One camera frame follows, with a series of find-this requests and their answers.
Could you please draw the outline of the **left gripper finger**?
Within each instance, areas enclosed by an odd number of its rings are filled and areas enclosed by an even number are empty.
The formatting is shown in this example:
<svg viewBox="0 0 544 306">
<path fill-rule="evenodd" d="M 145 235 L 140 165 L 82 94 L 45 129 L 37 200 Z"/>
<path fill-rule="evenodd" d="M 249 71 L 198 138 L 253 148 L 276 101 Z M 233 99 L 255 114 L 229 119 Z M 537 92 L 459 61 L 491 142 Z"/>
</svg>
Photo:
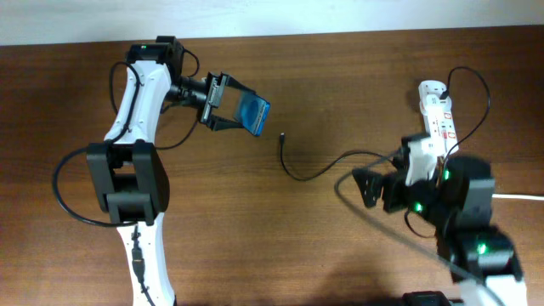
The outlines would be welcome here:
<svg viewBox="0 0 544 306">
<path fill-rule="evenodd" d="M 252 88 L 247 87 L 246 85 L 242 84 L 241 82 L 237 81 L 233 76 L 229 74 L 222 74 L 222 81 L 224 82 L 224 86 L 228 88 L 234 88 L 236 90 L 242 91 L 242 92 L 248 92 L 250 94 L 255 94 L 256 91 Z"/>
<path fill-rule="evenodd" d="M 210 129 L 213 131 L 221 131 L 235 128 L 244 128 L 244 126 L 239 122 L 232 121 L 221 116 L 210 116 Z"/>
</svg>

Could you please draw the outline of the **blue screen Galaxy smartphone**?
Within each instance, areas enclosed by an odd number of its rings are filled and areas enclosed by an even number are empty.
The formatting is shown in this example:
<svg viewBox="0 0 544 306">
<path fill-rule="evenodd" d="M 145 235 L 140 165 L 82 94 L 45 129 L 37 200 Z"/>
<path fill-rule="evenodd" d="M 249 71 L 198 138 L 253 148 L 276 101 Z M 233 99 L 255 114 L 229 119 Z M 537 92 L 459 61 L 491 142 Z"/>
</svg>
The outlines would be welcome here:
<svg viewBox="0 0 544 306">
<path fill-rule="evenodd" d="M 260 136 L 269 114 L 270 103 L 253 93 L 243 93 L 235 109 L 234 119 L 253 136 Z"/>
</svg>

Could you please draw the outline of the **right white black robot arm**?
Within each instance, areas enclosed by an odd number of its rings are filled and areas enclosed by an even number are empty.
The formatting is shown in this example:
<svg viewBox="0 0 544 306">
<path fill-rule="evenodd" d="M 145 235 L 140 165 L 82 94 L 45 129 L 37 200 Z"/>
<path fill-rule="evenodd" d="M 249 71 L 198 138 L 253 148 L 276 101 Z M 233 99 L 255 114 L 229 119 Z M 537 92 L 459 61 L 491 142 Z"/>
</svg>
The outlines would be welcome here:
<svg viewBox="0 0 544 306">
<path fill-rule="evenodd" d="M 473 156 L 453 158 L 441 174 L 413 178 L 413 166 L 380 174 L 366 167 L 349 173 L 363 203 L 383 201 L 386 213 L 414 213 L 431 224 L 437 249 L 430 252 L 387 228 L 384 234 L 438 260 L 450 271 L 461 305 L 526 305 L 527 286 L 515 246 L 491 222 L 495 180 L 490 164 Z"/>
</svg>

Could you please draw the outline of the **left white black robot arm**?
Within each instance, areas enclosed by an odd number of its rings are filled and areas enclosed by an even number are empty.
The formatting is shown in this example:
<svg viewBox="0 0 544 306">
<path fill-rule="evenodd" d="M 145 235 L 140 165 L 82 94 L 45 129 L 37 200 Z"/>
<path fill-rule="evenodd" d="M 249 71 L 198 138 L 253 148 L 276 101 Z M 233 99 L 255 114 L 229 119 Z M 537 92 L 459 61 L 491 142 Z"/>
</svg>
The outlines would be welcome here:
<svg viewBox="0 0 544 306">
<path fill-rule="evenodd" d="M 102 143 L 86 149 L 100 209 L 125 248 L 135 305 L 177 302 L 163 245 L 170 184 L 155 144 L 164 102 L 196 109 L 197 122 L 213 131 L 244 128 L 254 136 L 269 114 L 268 101 L 228 74 L 183 76 L 187 52 L 175 37 L 134 44 L 123 61 L 127 86 L 116 120 Z"/>
</svg>

